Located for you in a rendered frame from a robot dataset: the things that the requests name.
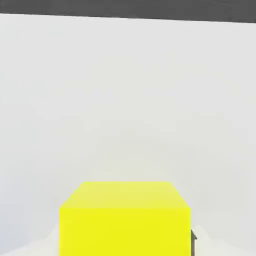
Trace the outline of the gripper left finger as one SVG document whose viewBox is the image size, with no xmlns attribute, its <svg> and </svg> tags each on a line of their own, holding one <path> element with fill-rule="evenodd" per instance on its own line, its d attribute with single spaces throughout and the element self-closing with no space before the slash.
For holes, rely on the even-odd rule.
<svg viewBox="0 0 256 256">
<path fill-rule="evenodd" d="M 12 250 L 1 256 L 59 256 L 59 226 L 43 240 Z"/>
</svg>

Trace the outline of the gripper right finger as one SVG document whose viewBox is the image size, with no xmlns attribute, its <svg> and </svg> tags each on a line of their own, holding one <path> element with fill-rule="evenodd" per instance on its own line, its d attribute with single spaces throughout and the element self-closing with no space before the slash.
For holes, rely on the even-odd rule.
<svg viewBox="0 0 256 256">
<path fill-rule="evenodd" d="M 194 256 L 250 256 L 250 252 L 228 245 L 222 240 L 210 238 L 199 225 L 192 228 L 197 237 Z"/>
</svg>

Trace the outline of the small yellow cube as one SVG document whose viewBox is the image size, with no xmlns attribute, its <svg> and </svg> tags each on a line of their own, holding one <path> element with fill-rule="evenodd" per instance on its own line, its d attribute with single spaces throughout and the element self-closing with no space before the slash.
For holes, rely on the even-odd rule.
<svg viewBox="0 0 256 256">
<path fill-rule="evenodd" d="M 59 209 L 59 256 L 191 256 L 191 240 L 168 181 L 83 182 Z"/>
</svg>

